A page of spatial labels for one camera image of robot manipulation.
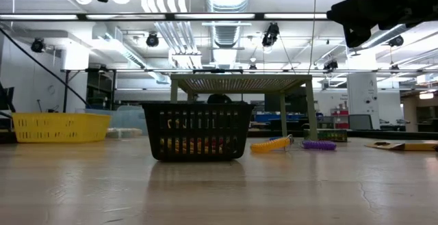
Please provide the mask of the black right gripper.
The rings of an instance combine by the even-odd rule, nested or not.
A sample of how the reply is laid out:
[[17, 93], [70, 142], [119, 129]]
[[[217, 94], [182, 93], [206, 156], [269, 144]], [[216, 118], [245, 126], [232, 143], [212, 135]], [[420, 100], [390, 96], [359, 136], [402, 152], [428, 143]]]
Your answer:
[[327, 18], [344, 25], [346, 44], [358, 47], [369, 40], [371, 29], [396, 25], [414, 27], [437, 20], [437, 0], [344, 0], [331, 6]]

